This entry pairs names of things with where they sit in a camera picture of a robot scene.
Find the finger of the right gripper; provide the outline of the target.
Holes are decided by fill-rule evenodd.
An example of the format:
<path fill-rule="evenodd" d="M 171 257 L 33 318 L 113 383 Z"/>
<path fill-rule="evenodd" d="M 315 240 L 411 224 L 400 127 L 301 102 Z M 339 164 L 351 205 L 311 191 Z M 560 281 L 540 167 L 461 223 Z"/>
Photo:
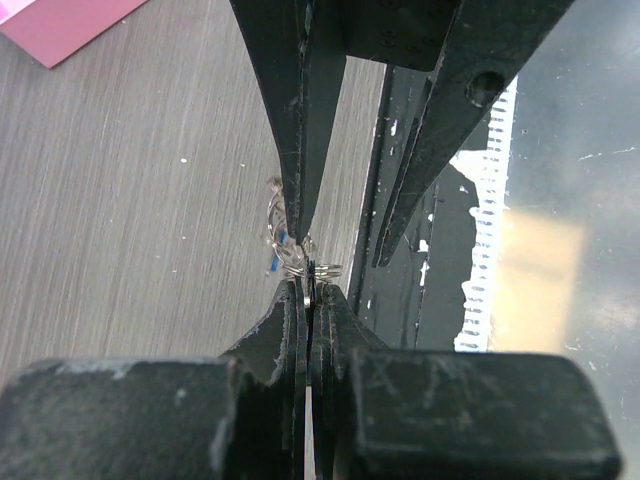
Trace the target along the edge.
<path fill-rule="evenodd" d="M 338 4 L 234 0 L 231 7 L 279 155 L 287 232 L 301 242 L 316 210 L 346 65 Z"/>
<path fill-rule="evenodd" d="M 462 1 L 404 147 L 372 264 L 387 265 L 426 190 L 571 7 Z"/>

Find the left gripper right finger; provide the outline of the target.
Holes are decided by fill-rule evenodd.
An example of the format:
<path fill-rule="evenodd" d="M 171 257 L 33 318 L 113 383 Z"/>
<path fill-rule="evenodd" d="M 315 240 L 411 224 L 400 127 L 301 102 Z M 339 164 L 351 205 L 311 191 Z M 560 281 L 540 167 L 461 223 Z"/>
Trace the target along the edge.
<path fill-rule="evenodd" d="M 616 479 L 623 457 L 581 369 L 547 354 L 400 350 L 341 290 L 309 291 L 319 479 Z"/>

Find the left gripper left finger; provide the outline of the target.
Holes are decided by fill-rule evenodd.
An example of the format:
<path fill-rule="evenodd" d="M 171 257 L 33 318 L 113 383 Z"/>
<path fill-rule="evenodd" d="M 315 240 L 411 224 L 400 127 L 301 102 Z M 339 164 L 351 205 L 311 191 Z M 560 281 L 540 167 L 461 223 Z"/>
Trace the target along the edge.
<path fill-rule="evenodd" d="M 1 394 L 5 479 L 300 479 L 302 286 L 218 357 L 48 359 Z"/>

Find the blue tagged key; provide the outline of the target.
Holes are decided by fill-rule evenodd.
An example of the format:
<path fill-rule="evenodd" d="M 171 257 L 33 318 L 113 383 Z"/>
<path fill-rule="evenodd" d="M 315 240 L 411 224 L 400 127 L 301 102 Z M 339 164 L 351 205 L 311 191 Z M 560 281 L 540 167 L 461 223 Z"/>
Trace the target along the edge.
<path fill-rule="evenodd" d="M 271 240 L 271 247 L 273 249 L 273 256 L 271 260 L 270 271 L 276 272 L 283 264 L 286 257 L 285 240 L 287 233 L 285 231 L 279 231 L 275 233 L 275 236 Z"/>

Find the metal keyring disc with rings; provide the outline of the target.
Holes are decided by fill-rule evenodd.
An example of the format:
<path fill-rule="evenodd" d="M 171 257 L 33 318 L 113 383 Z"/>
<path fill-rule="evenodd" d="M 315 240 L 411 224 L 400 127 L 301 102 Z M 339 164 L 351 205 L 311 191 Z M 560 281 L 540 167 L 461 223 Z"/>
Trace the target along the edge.
<path fill-rule="evenodd" d="M 302 244 L 299 245 L 296 240 L 288 235 L 282 179 L 271 177 L 268 180 L 268 186 L 272 191 L 272 195 L 267 208 L 268 236 L 265 240 L 271 247 L 271 240 L 275 233 L 285 231 L 287 233 L 285 240 L 286 257 L 280 269 L 287 280 L 292 280 L 294 277 L 302 277 L 305 272 L 306 260 L 316 259 L 315 243 L 307 235 L 302 240 Z"/>

